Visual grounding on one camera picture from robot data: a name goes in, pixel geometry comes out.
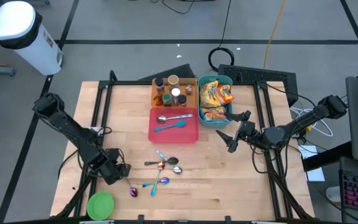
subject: spoon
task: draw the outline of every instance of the spoon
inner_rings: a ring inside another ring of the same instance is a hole
[[[166,116],[160,115],[160,116],[157,116],[157,122],[163,124],[169,119],[192,118],[192,117],[193,117],[193,114],[179,115],[179,116],[174,116],[174,117],[170,117],[170,118],[167,118]]]
[[[185,124],[186,124],[185,120],[180,120],[180,121],[176,122],[175,124],[154,128],[154,131],[161,131],[161,130],[164,130],[167,128],[172,128],[172,127],[182,128],[185,126]]]
[[[161,184],[168,184],[169,183],[169,178],[168,177],[162,177],[159,182]],[[148,186],[153,185],[153,184],[154,183],[142,184],[142,187],[148,187]]]
[[[168,161],[168,159],[162,154],[162,152],[160,152],[158,149],[154,150],[165,162]],[[181,174],[183,172],[183,170],[178,166],[178,165],[171,165],[172,171],[176,174]]]
[[[170,165],[176,165],[179,163],[179,159],[176,157],[171,157],[166,162],[169,163]],[[158,163],[159,162],[144,162],[144,165],[149,166],[149,165],[158,164]]]
[[[158,165],[157,165],[158,175],[157,175],[157,179],[155,180],[155,183],[154,183],[154,186],[153,186],[153,189],[152,189],[151,196],[154,196],[154,195],[155,195],[155,192],[157,191],[158,179],[160,178],[161,171],[164,170],[164,167],[165,167],[164,161],[160,161],[160,162],[158,163]]]
[[[127,177],[124,177],[125,180],[127,181],[127,183],[129,184],[129,193],[132,197],[137,197],[137,189],[135,187],[132,186],[132,184],[129,182]]]

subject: orange tray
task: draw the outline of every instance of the orange tray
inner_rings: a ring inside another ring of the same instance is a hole
[[[155,87],[155,78],[153,79],[153,85],[152,85],[152,99],[151,104],[152,108],[164,108],[165,106],[157,106],[153,100],[155,96],[157,96],[157,88]],[[170,94],[169,85],[168,85],[168,79],[163,78],[164,81],[164,92],[167,94]],[[186,95],[186,86],[192,85],[193,86],[193,93],[191,95]],[[179,89],[180,94],[186,95],[186,106],[185,108],[197,108],[198,107],[198,85],[197,85],[197,79],[196,78],[179,78]],[[183,106],[180,105],[172,105],[171,108],[183,108]]]

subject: snack bag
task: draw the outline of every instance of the snack bag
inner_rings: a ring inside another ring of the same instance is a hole
[[[228,121],[224,112],[226,109],[223,106],[218,106],[215,108],[201,108],[201,117],[205,121],[213,121],[213,122],[220,122],[220,121]]]
[[[218,85],[216,92],[221,105],[226,105],[234,100],[234,96],[230,94],[231,85]]]
[[[224,114],[225,111],[226,111],[226,109],[223,106],[218,106],[215,108],[202,108],[201,109],[202,114],[206,114],[206,113],[222,113],[222,114]]]
[[[219,96],[217,93],[218,81],[204,84],[200,88],[200,107],[212,108],[220,106]]]

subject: gray floor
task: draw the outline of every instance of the gray floor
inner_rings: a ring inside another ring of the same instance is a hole
[[[189,3],[166,0],[175,9]],[[43,24],[59,39],[73,0],[51,0],[46,6],[32,5],[43,16]],[[347,0],[358,25],[358,0]],[[80,0],[68,40],[220,39],[228,1],[197,2],[186,15],[179,15],[161,2],[148,0]],[[280,1],[233,0],[226,39],[268,39]],[[340,1],[287,0],[275,39],[357,40]],[[207,61],[216,44],[66,44],[65,64],[53,78],[50,91],[58,93],[73,114],[81,82],[105,80],[111,69],[119,80],[136,80],[189,63],[198,76],[215,74]],[[224,45],[234,52],[236,65],[262,68],[265,45]],[[217,53],[215,64],[229,63]],[[32,119],[32,103],[39,97],[45,77],[14,52],[0,48],[0,63],[17,69],[15,77],[0,77],[0,206]],[[345,95],[345,77],[358,75],[357,45],[272,45],[267,69],[295,72],[300,94],[318,101],[335,94]],[[326,121],[334,132],[328,138],[312,132],[308,139],[326,148],[350,140],[346,118]],[[22,175],[14,193],[6,222],[47,218],[57,184],[57,170],[67,140],[39,124]],[[320,191],[337,185],[338,165],[324,168],[326,182],[313,185]],[[340,213],[311,189],[316,216],[340,221]]]

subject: spice jar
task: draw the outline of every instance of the spice jar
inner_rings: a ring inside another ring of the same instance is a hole
[[[187,85],[186,86],[186,94],[191,95],[192,93],[193,93],[193,86],[192,85]]]
[[[163,100],[164,106],[171,106],[172,105],[171,95],[164,94],[162,96],[162,100]]]
[[[174,88],[179,88],[179,77],[176,75],[170,75],[168,77],[169,89],[172,91]]]
[[[164,81],[162,78],[158,77],[154,80],[155,87],[157,89],[157,93],[164,91]]]
[[[178,96],[178,103],[180,106],[186,106],[187,97],[185,95]]]
[[[180,95],[180,90],[179,88],[174,88],[172,91],[171,91],[171,95],[172,95],[172,103],[174,105],[177,105],[178,104],[178,96]]]

